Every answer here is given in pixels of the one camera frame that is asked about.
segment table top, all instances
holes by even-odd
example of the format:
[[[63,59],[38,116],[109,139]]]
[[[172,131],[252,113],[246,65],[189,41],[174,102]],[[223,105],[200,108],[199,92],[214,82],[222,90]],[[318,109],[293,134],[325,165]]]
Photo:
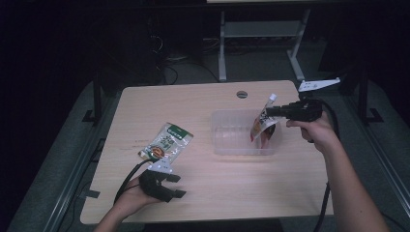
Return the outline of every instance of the table top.
[[[237,97],[245,91],[245,99]],[[124,90],[81,213],[85,224],[98,223],[112,206],[124,179],[141,162],[138,152],[166,123],[193,134],[188,147],[172,163],[181,199],[147,206],[125,221],[166,222],[240,218],[316,216],[320,213],[327,176],[323,156],[304,141],[297,128],[280,122],[282,141],[272,155],[214,154],[211,115],[218,109],[262,109],[275,93],[277,105],[298,100],[291,81],[259,81],[176,86],[131,87]],[[146,166],[142,166],[137,176]],[[332,198],[327,214],[333,213]]]

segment clear plastic container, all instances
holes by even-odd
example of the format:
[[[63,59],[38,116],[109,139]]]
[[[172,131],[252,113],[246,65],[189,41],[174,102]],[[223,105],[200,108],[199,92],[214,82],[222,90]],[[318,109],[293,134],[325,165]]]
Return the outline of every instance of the clear plastic container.
[[[226,109],[212,114],[211,132],[214,152],[218,155],[273,155],[281,142],[281,125],[277,122],[269,145],[261,149],[260,136],[250,142],[250,129],[260,109]]]

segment metal frame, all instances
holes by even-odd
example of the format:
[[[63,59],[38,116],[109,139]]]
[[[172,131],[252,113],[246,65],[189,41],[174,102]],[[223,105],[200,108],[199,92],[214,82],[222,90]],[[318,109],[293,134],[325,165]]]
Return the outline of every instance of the metal frame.
[[[219,72],[220,81],[226,81],[225,65],[225,38],[241,37],[295,37],[296,42],[287,55],[292,69],[299,81],[305,80],[305,76],[296,58],[305,29],[308,23],[310,9],[305,10],[302,20],[288,21],[258,21],[258,22],[226,22],[225,13],[220,14],[220,54]]]

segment human hand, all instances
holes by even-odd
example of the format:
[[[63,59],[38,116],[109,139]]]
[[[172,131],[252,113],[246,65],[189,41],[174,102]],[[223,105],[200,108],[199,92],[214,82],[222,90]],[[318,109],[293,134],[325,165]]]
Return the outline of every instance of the human hand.
[[[159,199],[149,196],[142,191],[139,186],[138,177],[132,179],[127,184],[124,192],[115,202],[113,209],[120,218],[126,218],[135,214],[142,207],[161,202]]]
[[[302,138],[309,142],[313,142],[316,149],[321,153],[328,152],[332,146],[339,143],[325,111],[322,112],[322,116],[316,121],[300,122],[289,120],[286,122],[286,126],[288,128],[300,127]]]

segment person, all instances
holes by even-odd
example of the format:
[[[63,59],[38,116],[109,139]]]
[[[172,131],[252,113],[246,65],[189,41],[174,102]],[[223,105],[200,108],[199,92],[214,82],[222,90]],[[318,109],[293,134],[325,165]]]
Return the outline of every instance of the person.
[[[287,121],[288,128],[299,127],[302,138],[313,142],[323,154],[332,190],[337,231],[389,231],[389,228],[359,180],[341,142],[323,111],[314,122]],[[146,195],[138,186],[138,179],[129,182],[129,189],[120,196],[96,228],[96,232],[115,231],[129,215],[142,207],[160,202]]]

